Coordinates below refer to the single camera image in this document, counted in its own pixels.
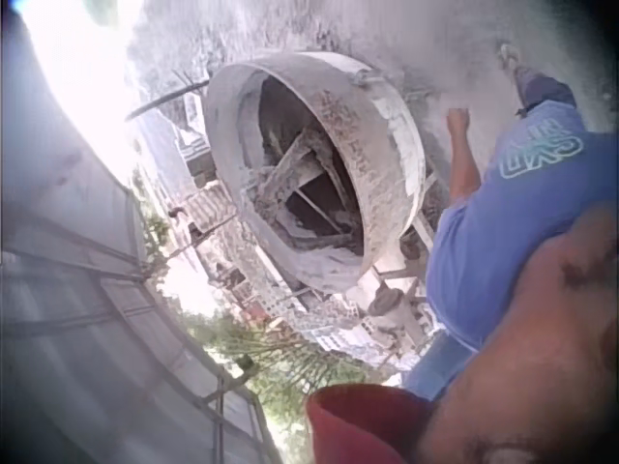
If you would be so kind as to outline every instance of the metal pipe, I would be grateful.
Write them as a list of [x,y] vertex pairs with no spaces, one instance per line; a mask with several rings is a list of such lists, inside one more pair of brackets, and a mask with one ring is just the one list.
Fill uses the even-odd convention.
[[160,106],[164,103],[170,102],[174,99],[178,99],[179,97],[189,93],[189,92],[193,92],[194,90],[200,89],[206,85],[209,85],[209,81],[210,79],[206,79],[203,80],[201,82],[196,82],[195,84],[192,85],[188,85],[187,87],[183,87],[182,89],[179,89],[175,92],[171,92],[169,94],[166,94],[162,97],[159,97],[156,100],[153,100],[149,103],[144,104],[143,106],[140,106],[139,108],[136,108],[134,111],[132,111],[131,113],[129,113],[127,115],[127,117],[125,118],[125,122],[129,122],[132,119],[135,119],[138,116],[141,116],[142,114],[144,114],[146,111],[150,111],[151,109],[156,108],[157,106]]

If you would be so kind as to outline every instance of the green leaves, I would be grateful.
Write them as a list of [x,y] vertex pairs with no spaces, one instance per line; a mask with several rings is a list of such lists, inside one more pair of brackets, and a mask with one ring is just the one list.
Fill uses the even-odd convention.
[[285,324],[269,330],[266,324],[240,323],[229,313],[211,319],[183,314],[183,320],[205,349],[231,362],[251,359],[258,365],[247,386],[260,398],[269,420],[287,434],[289,464],[312,462],[304,411],[307,396],[328,385],[365,382],[371,374],[367,365],[343,353],[326,352]]

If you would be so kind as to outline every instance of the man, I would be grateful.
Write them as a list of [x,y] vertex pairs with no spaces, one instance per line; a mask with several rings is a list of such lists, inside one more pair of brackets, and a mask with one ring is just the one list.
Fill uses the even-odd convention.
[[450,110],[451,206],[427,270],[438,317],[479,353],[433,404],[319,391],[317,464],[616,462],[617,138],[586,131],[565,84],[501,55],[523,119],[482,183],[468,112]]

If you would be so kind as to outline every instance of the ground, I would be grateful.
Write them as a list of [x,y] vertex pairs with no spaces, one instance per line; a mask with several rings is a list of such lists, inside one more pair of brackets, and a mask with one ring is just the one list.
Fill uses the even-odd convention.
[[[342,52],[385,72],[406,97],[427,156],[445,185],[448,107],[470,108],[470,141],[482,169],[497,135],[515,119],[516,92],[495,57],[502,41],[514,43],[528,64],[568,82],[589,128],[614,127],[611,50],[602,46],[584,14],[550,3],[566,2],[189,0],[183,2],[186,14],[174,13],[206,31],[201,49],[212,56],[198,61],[208,62],[210,71],[267,50],[310,48]],[[182,53],[183,41],[173,42]]]

